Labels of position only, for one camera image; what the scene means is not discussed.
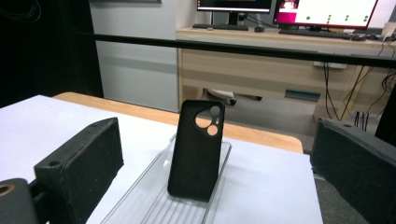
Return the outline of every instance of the black phone case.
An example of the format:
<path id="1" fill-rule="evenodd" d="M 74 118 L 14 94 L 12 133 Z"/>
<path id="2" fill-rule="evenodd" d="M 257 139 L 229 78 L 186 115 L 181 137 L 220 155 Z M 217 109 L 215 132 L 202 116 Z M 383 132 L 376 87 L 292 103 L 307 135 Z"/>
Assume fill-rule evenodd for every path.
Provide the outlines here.
<path id="1" fill-rule="evenodd" d="M 168 181 L 172 196 L 209 201 L 219 175 L 224 104 L 185 101 L 181 107 Z M 196 122 L 208 115 L 210 123 Z"/>

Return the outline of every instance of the white table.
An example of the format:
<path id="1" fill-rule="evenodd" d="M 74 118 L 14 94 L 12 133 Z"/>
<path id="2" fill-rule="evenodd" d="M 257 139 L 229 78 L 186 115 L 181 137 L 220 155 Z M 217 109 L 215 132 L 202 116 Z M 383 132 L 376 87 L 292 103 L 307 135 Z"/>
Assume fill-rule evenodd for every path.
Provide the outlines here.
<path id="1" fill-rule="evenodd" d="M 100 223 L 164 149 L 176 126 L 36 96 L 0 109 L 0 179 L 35 179 L 33 167 L 87 125 L 118 117 L 124 166 L 93 211 Z M 215 223 L 322 223 L 309 157 L 233 144 Z"/>

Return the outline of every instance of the monitor screen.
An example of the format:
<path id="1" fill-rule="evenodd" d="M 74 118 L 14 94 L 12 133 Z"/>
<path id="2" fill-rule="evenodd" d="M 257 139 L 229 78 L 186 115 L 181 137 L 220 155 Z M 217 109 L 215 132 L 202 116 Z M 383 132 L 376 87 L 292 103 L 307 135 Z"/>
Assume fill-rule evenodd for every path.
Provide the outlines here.
<path id="1" fill-rule="evenodd" d="M 270 13 L 272 0 L 197 0 L 198 11 Z"/>
<path id="2" fill-rule="evenodd" d="M 274 24 L 367 28 L 377 0 L 277 0 Z"/>

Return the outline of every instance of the black foam block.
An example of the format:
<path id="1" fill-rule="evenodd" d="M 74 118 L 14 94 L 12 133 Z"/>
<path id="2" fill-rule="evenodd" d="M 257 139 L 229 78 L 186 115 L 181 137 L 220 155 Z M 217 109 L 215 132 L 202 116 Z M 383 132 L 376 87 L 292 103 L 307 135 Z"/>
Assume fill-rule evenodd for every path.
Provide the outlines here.
<path id="1" fill-rule="evenodd" d="M 123 165 L 116 118 L 95 122 L 35 166 L 50 223 L 85 223 Z"/>
<path id="2" fill-rule="evenodd" d="M 396 147 L 356 127 L 319 119 L 310 160 L 370 223 L 396 223 Z"/>

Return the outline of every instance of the camera cutout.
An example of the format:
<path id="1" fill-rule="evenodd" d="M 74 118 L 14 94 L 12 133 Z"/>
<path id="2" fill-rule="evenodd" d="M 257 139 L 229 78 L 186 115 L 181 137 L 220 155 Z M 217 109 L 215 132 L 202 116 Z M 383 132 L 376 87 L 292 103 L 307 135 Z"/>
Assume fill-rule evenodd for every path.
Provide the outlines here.
<path id="1" fill-rule="evenodd" d="M 199 112 L 195 117 L 195 123 L 198 127 L 206 129 L 209 135 L 214 136 L 219 132 L 219 114 L 220 108 L 212 106 L 210 109 Z"/>

